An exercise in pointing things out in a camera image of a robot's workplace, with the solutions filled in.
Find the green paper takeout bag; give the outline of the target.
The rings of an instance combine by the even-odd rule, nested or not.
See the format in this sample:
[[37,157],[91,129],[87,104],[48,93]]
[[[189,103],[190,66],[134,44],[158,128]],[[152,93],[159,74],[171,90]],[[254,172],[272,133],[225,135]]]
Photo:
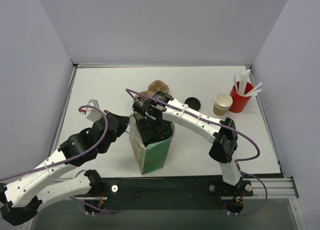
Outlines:
[[175,125],[135,112],[129,116],[129,142],[142,175],[164,167],[175,134]]

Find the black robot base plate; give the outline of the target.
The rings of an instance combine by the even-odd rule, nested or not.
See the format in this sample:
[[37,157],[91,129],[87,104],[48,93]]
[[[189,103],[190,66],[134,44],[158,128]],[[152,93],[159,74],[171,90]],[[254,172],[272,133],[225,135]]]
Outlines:
[[103,178],[98,192],[82,194],[89,204],[103,203],[106,210],[220,210],[225,201],[252,197],[252,184],[235,186],[220,175]]

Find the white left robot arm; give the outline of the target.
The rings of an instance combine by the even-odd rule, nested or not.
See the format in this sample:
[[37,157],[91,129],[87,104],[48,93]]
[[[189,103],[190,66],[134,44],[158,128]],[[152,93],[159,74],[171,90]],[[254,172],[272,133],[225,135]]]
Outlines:
[[60,176],[94,160],[108,151],[127,129],[130,118],[104,112],[92,127],[71,135],[43,163],[37,171],[28,173],[11,183],[1,183],[0,208],[2,218],[13,226],[21,225],[43,208],[77,195],[96,196],[105,190],[96,170],[87,170],[75,178],[54,183]]

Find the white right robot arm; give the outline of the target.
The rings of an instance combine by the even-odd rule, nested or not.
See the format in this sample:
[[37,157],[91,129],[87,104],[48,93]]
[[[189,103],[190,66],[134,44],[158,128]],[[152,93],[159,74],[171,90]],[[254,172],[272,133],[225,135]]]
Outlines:
[[202,136],[211,144],[209,156],[219,162],[222,180],[231,186],[239,183],[240,168],[233,157],[238,147],[238,135],[234,132],[236,126],[232,119],[212,118],[162,91],[157,91],[153,97],[138,96],[132,108],[148,120],[175,123]]

